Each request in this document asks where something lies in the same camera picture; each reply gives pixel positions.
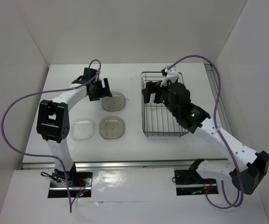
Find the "smoky plate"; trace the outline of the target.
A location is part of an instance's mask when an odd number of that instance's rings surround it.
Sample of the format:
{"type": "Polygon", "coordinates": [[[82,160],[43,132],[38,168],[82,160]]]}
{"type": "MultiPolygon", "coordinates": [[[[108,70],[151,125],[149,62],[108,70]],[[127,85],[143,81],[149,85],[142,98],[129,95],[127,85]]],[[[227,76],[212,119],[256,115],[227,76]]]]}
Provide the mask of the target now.
{"type": "Polygon", "coordinates": [[[116,140],[125,133],[125,122],[121,117],[108,116],[103,118],[99,124],[99,134],[103,139],[116,140]]]}
{"type": "Polygon", "coordinates": [[[101,105],[108,112],[118,112],[125,107],[126,98],[123,93],[115,91],[111,97],[102,98],[101,105]]]}

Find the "clear plate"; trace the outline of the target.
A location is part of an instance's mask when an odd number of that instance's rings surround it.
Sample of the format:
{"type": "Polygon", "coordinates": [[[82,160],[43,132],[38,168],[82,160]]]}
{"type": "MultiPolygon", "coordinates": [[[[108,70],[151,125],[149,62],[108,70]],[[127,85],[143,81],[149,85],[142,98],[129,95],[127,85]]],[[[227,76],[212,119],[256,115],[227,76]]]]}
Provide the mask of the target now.
{"type": "Polygon", "coordinates": [[[95,134],[95,123],[91,119],[83,119],[74,122],[71,128],[71,137],[75,141],[85,141],[95,134]]]}

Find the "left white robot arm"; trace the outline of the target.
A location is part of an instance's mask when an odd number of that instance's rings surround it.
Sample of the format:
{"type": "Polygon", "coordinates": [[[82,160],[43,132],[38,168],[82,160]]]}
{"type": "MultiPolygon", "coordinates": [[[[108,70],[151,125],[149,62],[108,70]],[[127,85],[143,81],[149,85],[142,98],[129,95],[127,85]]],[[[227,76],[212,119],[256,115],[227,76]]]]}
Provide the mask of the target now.
{"type": "Polygon", "coordinates": [[[67,143],[70,131],[69,111],[82,99],[97,101],[111,97],[108,79],[100,80],[100,69],[84,68],[79,76],[59,96],[39,104],[36,130],[48,144],[55,160],[55,174],[66,186],[77,182],[76,165],[67,143]]]}

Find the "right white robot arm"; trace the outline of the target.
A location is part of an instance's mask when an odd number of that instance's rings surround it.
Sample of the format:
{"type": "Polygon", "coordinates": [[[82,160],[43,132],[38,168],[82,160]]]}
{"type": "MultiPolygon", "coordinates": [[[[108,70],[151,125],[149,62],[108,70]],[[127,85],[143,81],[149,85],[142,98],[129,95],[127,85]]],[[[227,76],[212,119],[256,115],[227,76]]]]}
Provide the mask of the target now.
{"type": "Polygon", "coordinates": [[[249,148],[220,126],[214,124],[208,112],[193,104],[190,91],[182,83],[149,81],[142,90],[144,103],[155,95],[155,104],[162,103],[175,117],[177,123],[190,133],[207,141],[229,161],[210,162],[197,159],[190,167],[189,178],[194,183],[203,179],[220,179],[231,182],[244,194],[251,195],[267,174],[269,154],[249,148]]]}

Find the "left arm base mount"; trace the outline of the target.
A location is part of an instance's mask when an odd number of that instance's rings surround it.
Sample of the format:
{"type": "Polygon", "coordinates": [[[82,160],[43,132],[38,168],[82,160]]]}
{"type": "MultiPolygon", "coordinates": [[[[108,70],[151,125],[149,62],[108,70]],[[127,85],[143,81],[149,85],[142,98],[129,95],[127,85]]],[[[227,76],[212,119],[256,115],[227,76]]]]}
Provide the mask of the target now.
{"type": "MultiPolygon", "coordinates": [[[[66,181],[63,178],[56,177],[55,172],[48,174],[41,172],[41,176],[50,178],[50,186],[48,198],[67,198],[66,181]]],[[[74,181],[69,180],[68,186],[71,198],[77,195],[80,198],[92,196],[92,172],[79,172],[77,173],[74,181]]]]}

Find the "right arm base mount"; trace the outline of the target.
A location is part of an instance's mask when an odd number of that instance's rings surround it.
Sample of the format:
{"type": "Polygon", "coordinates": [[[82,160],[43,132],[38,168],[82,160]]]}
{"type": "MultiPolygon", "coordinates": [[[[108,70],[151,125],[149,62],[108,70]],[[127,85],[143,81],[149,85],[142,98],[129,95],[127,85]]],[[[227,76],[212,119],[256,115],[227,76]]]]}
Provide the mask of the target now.
{"type": "Polygon", "coordinates": [[[203,179],[192,170],[174,170],[172,182],[176,185],[177,196],[197,196],[218,194],[217,181],[215,179],[203,179]]]}

